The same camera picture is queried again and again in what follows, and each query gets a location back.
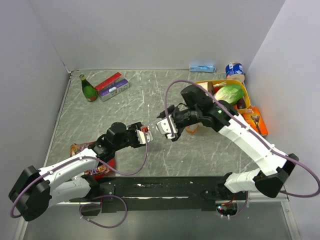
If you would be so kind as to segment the orange tea bottle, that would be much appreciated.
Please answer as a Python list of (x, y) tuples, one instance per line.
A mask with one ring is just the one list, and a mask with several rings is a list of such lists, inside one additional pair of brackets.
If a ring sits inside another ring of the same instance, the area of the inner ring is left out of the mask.
[(187, 127), (185, 128), (185, 131), (186, 131), (187, 133), (189, 133), (189, 134), (193, 134), (193, 133), (195, 133), (197, 130), (198, 130), (198, 124), (197, 124), (197, 123), (192, 124), (192, 125), (190, 125), (190, 126), (187, 126)]

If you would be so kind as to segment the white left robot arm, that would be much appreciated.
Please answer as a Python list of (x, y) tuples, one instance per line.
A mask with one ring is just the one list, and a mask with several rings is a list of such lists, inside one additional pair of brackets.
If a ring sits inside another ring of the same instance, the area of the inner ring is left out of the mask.
[(75, 177), (99, 165), (107, 166), (116, 151), (127, 147), (147, 147), (152, 141), (148, 131), (141, 122), (129, 126), (115, 122), (78, 154), (40, 169), (32, 165), (25, 168), (8, 194), (12, 201), (10, 216), (14, 219), (22, 217), (29, 222), (58, 203), (76, 198), (95, 200), (99, 195), (99, 184), (95, 179)]

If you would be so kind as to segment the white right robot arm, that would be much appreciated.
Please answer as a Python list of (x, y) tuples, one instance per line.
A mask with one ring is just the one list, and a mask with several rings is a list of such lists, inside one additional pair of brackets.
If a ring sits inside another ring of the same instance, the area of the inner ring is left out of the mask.
[(185, 109), (171, 105), (162, 111), (157, 129), (167, 139), (177, 141), (183, 130), (193, 124), (202, 123), (225, 136), (241, 148), (258, 166), (242, 173), (227, 173), (224, 183), (218, 187), (223, 199), (230, 199), (238, 192), (259, 191), (269, 198), (275, 198), (292, 173), (295, 164), (271, 151), (275, 149), (263, 137), (254, 136), (252, 128), (238, 111), (224, 100), (214, 102), (195, 85), (189, 85), (180, 92)]

